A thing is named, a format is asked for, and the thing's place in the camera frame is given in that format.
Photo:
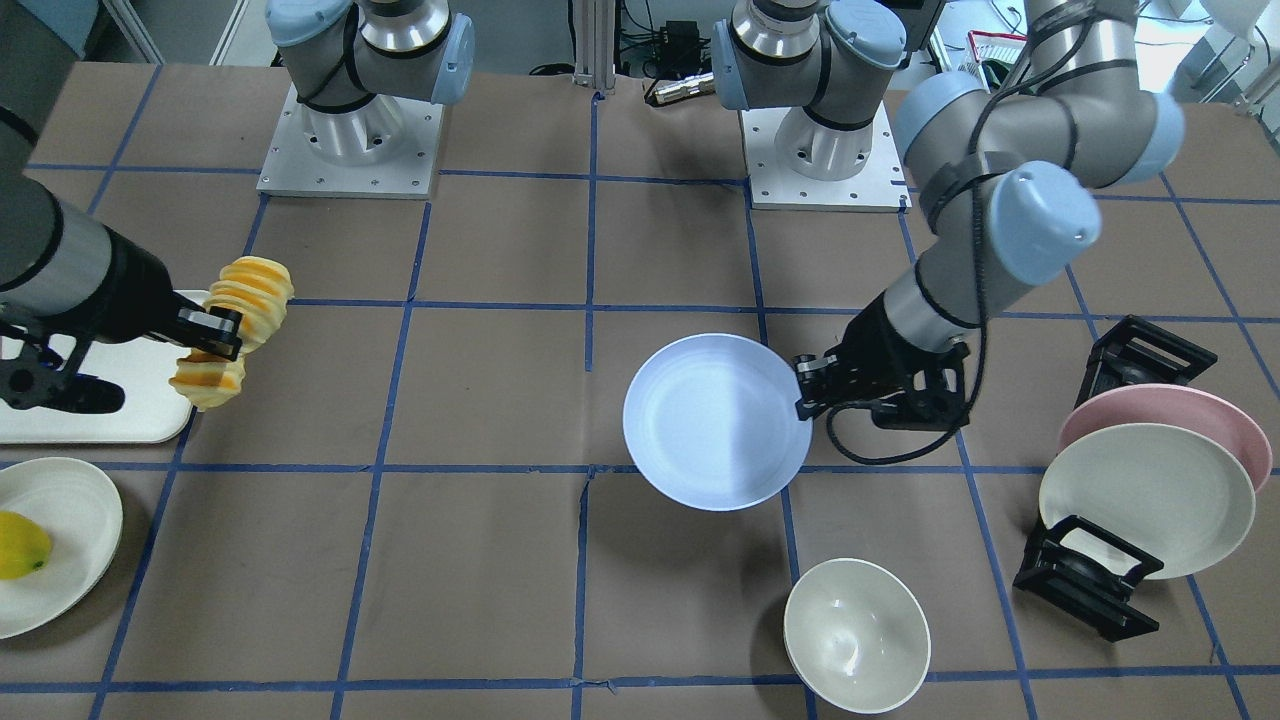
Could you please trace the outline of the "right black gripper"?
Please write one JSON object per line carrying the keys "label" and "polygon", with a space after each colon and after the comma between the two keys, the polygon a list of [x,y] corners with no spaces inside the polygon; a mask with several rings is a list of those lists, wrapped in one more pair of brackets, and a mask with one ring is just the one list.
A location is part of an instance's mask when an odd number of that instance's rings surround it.
{"label": "right black gripper", "polygon": [[122,343],[143,336],[175,342],[234,361],[243,341],[243,314],[232,307],[196,307],[178,295],[165,265],[120,234],[111,234],[110,263],[95,291],[96,336]]}

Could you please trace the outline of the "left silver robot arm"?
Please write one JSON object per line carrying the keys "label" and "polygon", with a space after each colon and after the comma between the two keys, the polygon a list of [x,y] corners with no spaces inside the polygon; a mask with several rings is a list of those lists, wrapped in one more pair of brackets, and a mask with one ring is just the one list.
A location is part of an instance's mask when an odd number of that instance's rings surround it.
{"label": "left silver robot arm", "polygon": [[[1029,1],[1006,85],[942,72],[900,102],[892,133],[936,241],[838,345],[795,359],[800,420],[849,404],[883,428],[966,420],[945,384],[964,337],[1096,241],[1093,190],[1152,178],[1181,146],[1181,109],[1140,87],[1138,15],[1134,1]],[[788,164],[817,179],[854,169],[908,56],[908,29],[877,1],[740,1],[710,37],[722,105],[787,108]]]}

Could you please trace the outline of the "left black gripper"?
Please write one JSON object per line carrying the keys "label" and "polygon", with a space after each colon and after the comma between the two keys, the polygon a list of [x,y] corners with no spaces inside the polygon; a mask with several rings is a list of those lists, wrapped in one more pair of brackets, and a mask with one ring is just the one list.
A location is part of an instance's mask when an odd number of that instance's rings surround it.
{"label": "left black gripper", "polygon": [[801,387],[795,404],[797,419],[809,421],[841,404],[887,398],[915,389],[915,375],[925,375],[924,389],[943,389],[943,373],[954,370],[956,389],[946,393],[957,401],[966,397],[963,359],[968,347],[963,340],[946,334],[927,342],[927,348],[913,343],[893,325],[886,309],[883,292],[847,324],[835,354],[794,356],[794,370]]}

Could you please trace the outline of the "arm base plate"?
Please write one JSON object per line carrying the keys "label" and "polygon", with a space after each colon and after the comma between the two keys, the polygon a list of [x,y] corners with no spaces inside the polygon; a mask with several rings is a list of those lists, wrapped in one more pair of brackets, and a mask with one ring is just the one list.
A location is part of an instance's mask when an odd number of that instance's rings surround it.
{"label": "arm base plate", "polygon": [[256,188],[273,197],[428,200],[445,106],[378,95],[343,114],[315,111],[289,90]]}
{"label": "arm base plate", "polygon": [[836,131],[801,108],[739,113],[751,205],[763,210],[899,211],[911,206],[884,105]]}

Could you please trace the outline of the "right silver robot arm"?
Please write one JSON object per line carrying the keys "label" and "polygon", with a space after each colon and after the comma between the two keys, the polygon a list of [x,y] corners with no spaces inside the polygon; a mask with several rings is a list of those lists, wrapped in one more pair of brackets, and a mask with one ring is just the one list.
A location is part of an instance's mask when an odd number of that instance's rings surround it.
{"label": "right silver robot arm", "polygon": [[[244,311],[192,304],[154,255],[24,173],[97,12],[95,1],[3,4],[3,329],[37,345],[148,336],[237,357],[250,346]],[[270,1],[265,22],[315,114],[381,97],[454,104],[474,69],[474,23],[445,1]]]}

